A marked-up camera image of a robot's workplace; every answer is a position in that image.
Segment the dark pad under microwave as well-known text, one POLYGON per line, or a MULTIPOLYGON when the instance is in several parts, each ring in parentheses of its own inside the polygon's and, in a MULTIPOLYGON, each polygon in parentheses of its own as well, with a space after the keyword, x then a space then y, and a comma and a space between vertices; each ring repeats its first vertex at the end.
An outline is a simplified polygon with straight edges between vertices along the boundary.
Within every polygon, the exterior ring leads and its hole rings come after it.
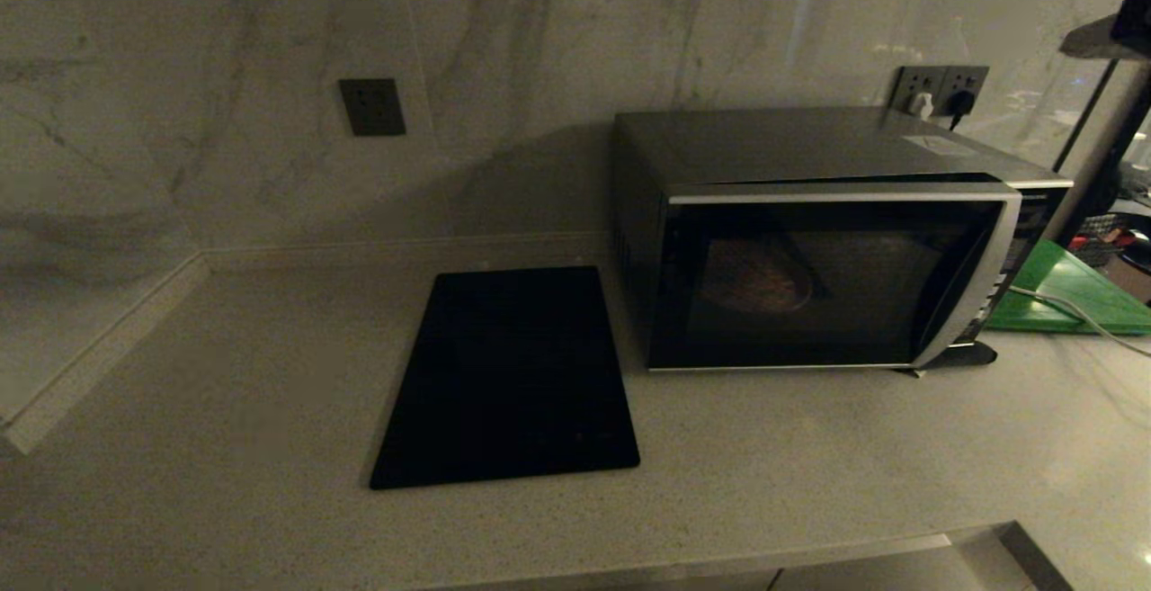
POLYGON ((974 342, 974 344, 955 344, 950 346, 944 353, 938 354, 932 361, 929 361, 922 371, 938 371, 948 370, 958 368, 981 368, 994 364, 996 358, 998 358, 998 353, 991 348, 990 344, 983 344, 983 342, 974 342))

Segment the dark grey single wall socket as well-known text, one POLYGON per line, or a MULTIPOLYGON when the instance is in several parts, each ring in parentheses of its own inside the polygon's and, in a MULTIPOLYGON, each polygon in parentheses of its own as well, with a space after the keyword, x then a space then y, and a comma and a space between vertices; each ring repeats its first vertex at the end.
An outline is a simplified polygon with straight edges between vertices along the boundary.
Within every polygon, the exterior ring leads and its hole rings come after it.
POLYGON ((407 134, 396 79, 338 79, 340 94, 356 137, 401 137, 407 134))

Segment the black glass induction cooktop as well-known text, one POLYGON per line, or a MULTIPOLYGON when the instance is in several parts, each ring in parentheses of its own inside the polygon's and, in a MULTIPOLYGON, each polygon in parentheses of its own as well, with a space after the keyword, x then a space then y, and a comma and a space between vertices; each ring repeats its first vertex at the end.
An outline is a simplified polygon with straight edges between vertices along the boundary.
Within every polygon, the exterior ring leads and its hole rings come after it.
POLYGON ((434 279, 369 488, 640 463, 597 268, 434 279))

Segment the silver Panasonic microwave oven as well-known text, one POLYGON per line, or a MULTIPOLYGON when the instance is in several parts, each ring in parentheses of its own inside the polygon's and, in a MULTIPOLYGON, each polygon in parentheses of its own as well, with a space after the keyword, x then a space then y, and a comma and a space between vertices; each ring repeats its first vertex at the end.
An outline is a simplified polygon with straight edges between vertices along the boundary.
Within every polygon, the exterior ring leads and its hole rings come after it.
POLYGON ((1009 250, 980 312, 950 344, 955 346, 981 342, 994 304, 1072 185, 1047 168, 883 107, 618 114, 608 161, 622 288, 646 369, 660 223, 674 189, 821 182, 1011 185, 1022 206, 1009 250))

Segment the black glass microwave door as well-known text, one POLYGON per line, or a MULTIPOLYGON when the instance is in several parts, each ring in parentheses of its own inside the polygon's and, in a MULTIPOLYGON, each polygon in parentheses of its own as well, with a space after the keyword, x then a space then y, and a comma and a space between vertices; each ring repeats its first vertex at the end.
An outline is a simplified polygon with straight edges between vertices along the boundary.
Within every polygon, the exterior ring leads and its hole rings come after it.
POLYGON ((651 370, 925 365, 980 312, 1022 194, 998 182, 674 189, 660 223, 651 370), (714 238, 760 238, 803 266, 809 303, 748 315, 699 293, 714 238))

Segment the green cutting board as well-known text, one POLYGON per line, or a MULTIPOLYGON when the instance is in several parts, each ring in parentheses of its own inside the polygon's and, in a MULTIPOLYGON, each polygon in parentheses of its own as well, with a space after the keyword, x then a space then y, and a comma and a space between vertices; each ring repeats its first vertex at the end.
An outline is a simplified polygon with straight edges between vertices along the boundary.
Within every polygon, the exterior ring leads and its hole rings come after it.
POLYGON ((1032 249, 984 327, 1093 334, 1069 304, 1115 336, 1151 336, 1151 308, 1051 241, 1032 249))

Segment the light purple plate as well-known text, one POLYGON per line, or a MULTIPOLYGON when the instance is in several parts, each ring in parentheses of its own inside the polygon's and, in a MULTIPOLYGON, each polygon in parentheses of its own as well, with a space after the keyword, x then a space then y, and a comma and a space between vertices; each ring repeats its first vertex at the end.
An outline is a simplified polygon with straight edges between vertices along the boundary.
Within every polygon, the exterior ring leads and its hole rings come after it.
POLYGON ((760 238, 714 238, 699 293, 708 303, 748 315, 801 309, 814 295, 807 270, 760 238))

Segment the grey double wall socket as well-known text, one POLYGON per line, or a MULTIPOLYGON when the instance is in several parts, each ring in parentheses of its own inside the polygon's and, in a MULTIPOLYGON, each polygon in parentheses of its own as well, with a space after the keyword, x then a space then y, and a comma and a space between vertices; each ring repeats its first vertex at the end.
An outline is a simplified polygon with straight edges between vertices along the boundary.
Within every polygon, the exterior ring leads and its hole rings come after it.
POLYGON ((976 94, 977 103, 989 70, 988 66, 904 66, 897 71, 895 88, 892 88, 889 96, 889 108, 908 114, 907 105, 912 96, 925 91, 933 94, 932 119, 950 119, 950 96, 960 90, 970 90, 976 94))

